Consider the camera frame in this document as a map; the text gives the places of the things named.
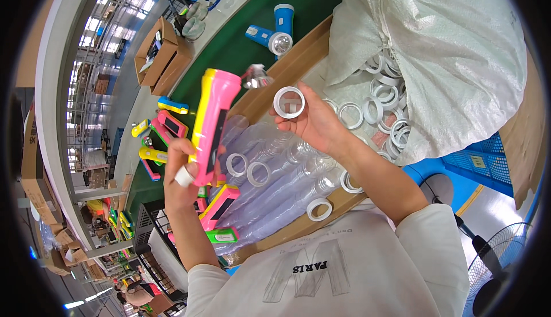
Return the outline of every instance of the worker's black hair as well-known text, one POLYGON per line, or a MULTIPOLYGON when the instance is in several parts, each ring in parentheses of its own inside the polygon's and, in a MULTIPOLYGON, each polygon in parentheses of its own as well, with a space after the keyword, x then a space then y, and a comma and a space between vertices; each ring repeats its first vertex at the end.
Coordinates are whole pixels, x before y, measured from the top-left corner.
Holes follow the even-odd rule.
POLYGON ((82 214, 82 218, 83 218, 85 224, 88 224, 88 225, 92 224, 93 215, 92 215, 91 211, 88 209, 87 204, 82 206, 82 208, 80 209, 80 214, 82 214))
POLYGON ((126 299, 122 297, 122 292, 117 293, 117 299, 121 302, 122 305, 126 304, 126 299))

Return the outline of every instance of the shirt sleeve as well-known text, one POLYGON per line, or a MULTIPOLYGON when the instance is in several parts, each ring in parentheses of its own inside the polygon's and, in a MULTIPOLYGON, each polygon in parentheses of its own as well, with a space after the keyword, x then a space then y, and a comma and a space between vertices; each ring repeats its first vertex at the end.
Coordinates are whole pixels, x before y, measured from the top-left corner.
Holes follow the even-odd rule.
POLYGON ((406 217, 396 236, 442 316, 461 316, 469 293, 467 260, 450 206, 430 204, 406 217))
POLYGON ((230 275, 212 265, 202 264, 187 273, 189 281, 186 317, 200 316, 217 293, 230 279, 230 275))

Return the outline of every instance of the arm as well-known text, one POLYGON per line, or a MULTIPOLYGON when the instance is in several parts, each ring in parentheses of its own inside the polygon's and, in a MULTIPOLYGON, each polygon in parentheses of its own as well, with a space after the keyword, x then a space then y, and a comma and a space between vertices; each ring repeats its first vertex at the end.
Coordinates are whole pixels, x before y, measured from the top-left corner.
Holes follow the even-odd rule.
POLYGON ((182 187, 174 180, 182 165, 186 166, 191 176, 197 175, 197 164, 187 162, 187 156, 193 153, 195 148, 188 139, 173 140, 168 149, 164 178, 166 216, 176 240, 178 255, 187 271, 199 264, 219 267, 214 248, 193 206, 199 188, 193 184, 182 187))
MULTIPOLYGON (((299 82, 298 87, 306 106, 295 119, 277 116, 275 122, 281 131, 292 131, 313 148, 332 156, 394 224, 428 205, 421 189, 402 169, 350 133, 309 86, 299 82)), ((275 116, 276 112, 272 109, 270 114, 275 116)))

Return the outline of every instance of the forearm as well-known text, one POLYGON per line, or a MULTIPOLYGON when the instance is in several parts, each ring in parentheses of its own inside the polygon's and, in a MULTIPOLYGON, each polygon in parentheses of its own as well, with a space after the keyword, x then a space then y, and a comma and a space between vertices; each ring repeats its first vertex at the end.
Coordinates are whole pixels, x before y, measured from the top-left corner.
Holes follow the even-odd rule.
POLYGON ((201 225, 193 205, 167 212, 178 256, 189 271, 199 264, 219 266, 214 248, 201 225))
POLYGON ((365 190, 373 203, 398 225, 428 205, 417 184, 354 134, 341 134, 339 146, 329 153, 365 190))

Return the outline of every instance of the blue bin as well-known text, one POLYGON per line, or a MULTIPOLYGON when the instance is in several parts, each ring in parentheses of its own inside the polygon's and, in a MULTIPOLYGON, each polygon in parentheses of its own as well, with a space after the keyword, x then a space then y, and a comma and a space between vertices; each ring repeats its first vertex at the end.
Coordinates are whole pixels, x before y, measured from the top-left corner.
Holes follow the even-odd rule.
POLYGON ((447 170, 513 197, 509 166, 499 133, 442 157, 447 170))

